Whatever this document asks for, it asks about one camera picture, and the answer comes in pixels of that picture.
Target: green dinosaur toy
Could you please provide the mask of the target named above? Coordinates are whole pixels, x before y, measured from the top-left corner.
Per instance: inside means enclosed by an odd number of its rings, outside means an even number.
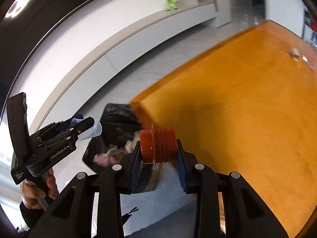
[[[177,1],[175,0],[165,0],[166,2],[166,11],[169,11],[171,9],[178,9]]]

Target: clear cup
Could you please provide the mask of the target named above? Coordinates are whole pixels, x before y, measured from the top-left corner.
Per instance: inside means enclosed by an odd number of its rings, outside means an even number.
[[[82,119],[74,118],[74,119],[72,119],[70,126],[73,127],[81,121],[82,121]],[[78,135],[78,140],[86,140],[86,139],[90,139],[93,137],[97,137],[101,134],[101,132],[102,132],[101,123],[98,121],[95,121],[94,125],[91,128],[89,128],[88,130],[86,130],[82,134]]]

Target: silver screw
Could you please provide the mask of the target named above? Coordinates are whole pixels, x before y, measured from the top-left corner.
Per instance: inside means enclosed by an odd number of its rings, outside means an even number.
[[[205,168],[205,166],[204,166],[203,164],[196,164],[196,165],[195,165],[195,168],[196,168],[197,170],[203,170],[203,169]]]
[[[232,172],[231,176],[235,179],[239,179],[240,178],[240,174],[238,172]]]
[[[119,165],[119,164],[114,165],[114,166],[112,167],[112,169],[115,170],[115,171],[119,171],[121,168],[122,168],[122,166]]]
[[[77,179],[84,179],[86,174],[84,172],[80,172],[76,175]]]

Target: black television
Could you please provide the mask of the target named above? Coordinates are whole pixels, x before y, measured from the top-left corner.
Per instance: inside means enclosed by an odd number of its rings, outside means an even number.
[[[0,0],[0,123],[27,61],[65,19],[93,0]]]

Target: orange cylinder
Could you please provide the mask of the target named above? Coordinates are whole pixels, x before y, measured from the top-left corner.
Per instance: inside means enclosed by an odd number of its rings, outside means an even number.
[[[155,128],[140,131],[141,157],[144,164],[176,161],[178,145],[174,128]]]

